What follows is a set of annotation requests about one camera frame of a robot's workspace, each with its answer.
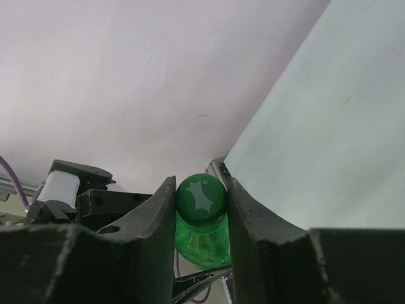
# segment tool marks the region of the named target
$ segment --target screw hole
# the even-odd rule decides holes
[[[97,206],[101,206],[102,204],[104,204],[104,199],[101,196],[97,196],[94,199],[94,202],[96,203]]]
[[[118,226],[112,225],[112,226],[107,226],[107,227],[101,228],[98,233],[107,234],[107,233],[114,233],[114,232],[118,232],[118,231],[120,231],[120,228]]]

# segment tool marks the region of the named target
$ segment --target white cylinder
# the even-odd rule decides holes
[[[80,179],[73,174],[61,171],[53,171],[48,175],[39,201],[62,201],[76,208],[76,196]]]
[[[107,191],[116,191],[116,192],[127,192],[121,185],[118,184],[108,184]]]

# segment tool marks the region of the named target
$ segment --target scratch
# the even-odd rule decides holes
[[[170,105],[173,107],[173,109],[176,111],[177,113],[177,108],[176,106],[169,100],[169,99],[165,99],[168,103],[170,103]]]
[[[213,47],[213,45],[215,44],[215,42],[218,40],[218,38],[220,37],[220,36],[218,35],[218,33],[219,33],[219,31],[214,31],[214,32],[211,32],[211,33],[210,33],[211,36],[213,36],[213,38],[211,38],[211,39],[209,40],[209,44],[208,44],[207,49],[211,49],[211,48]]]
[[[261,217],[261,218],[256,219],[256,221],[259,222],[260,220],[266,220],[268,218],[270,218],[270,217]]]
[[[200,21],[200,25],[198,26],[198,29],[200,30],[201,27],[203,27],[204,22],[208,19],[208,16],[205,16],[201,21]]]
[[[208,114],[200,114],[200,115],[198,115],[197,120],[199,120],[200,118],[203,118],[203,117],[208,117]]]
[[[184,29],[186,28],[187,23],[188,23],[190,20],[192,20],[192,19],[193,19],[193,17],[192,17],[192,16],[189,16],[188,18],[186,18],[186,19],[183,21],[182,28],[178,31],[176,37],[174,38],[174,41],[176,41],[177,38],[179,38],[179,36],[183,33]]]
[[[28,255],[24,255],[23,258],[21,259],[20,267],[24,267],[25,264],[27,263],[28,260]]]
[[[144,72],[144,66],[147,63],[147,61],[150,59],[150,57],[152,57],[152,55],[154,54],[154,52],[156,52],[156,50],[159,48],[159,46],[155,47],[150,53],[149,55],[146,57],[146,59],[144,60],[144,62],[142,62],[142,64],[140,65],[140,69],[139,69],[139,74],[138,74],[138,78],[137,78],[137,82],[139,81],[140,77],[142,76],[143,72]]]
[[[54,273],[49,280],[49,283],[47,285],[47,288],[45,290],[45,298],[49,299],[52,295],[52,292],[55,288],[56,282],[58,281],[58,278],[63,274],[63,270],[66,266],[66,261],[69,256],[69,254],[72,251],[73,245],[76,242],[76,233],[75,228],[69,227],[69,228],[59,228],[58,232],[65,232],[65,240],[63,241],[63,247],[59,253],[59,256],[56,260],[56,268],[54,270]]]
[[[160,87],[162,84],[162,78],[163,78],[163,74],[165,72],[165,68],[166,68],[166,59],[167,59],[167,48],[164,48],[164,53],[163,53],[163,64],[160,70],[160,75],[159,75],[159,82],[158,82],[158,91],[160,92]]]
[[[349,99],[351,98],[352,96],[350,95],[347,99],[346,99],[346,101],[344,102],[344,104],[342,105],[342,108],[344,107],[344,105],[349,101]]]
[[[405,44],[405,42],[398,44],[397,46],[394,46],[392,49],[397,49],[400,48],[401,46],[403,46]]]

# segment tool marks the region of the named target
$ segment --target pale green wall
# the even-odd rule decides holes
[[[6,212],[14,215],[26,215],[21,199],[18,195],[10,195],[7,201],[0,201],[0,212]]]
[[[303,228],[404,228],[405,1],[334,0],[229,153]]]

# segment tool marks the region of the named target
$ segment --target white plastic part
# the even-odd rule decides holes
[[[118,184],[108,184],[107,191],[116,191],[116,192],[128,192],[121,185]]]
[[[48,175],[45,186],[40,193],[39,201],[62,201],[76,208],[76,196],[80,179],[73,174],[53,171]]]
[[[225,291],[225,296],[227,297],[228,303],[232,304],[232,299],[230,297],[229,289],[228,289],[228,286],[227,286],[227,278],[222,277],[221,282],[223,284],[223,290]]]

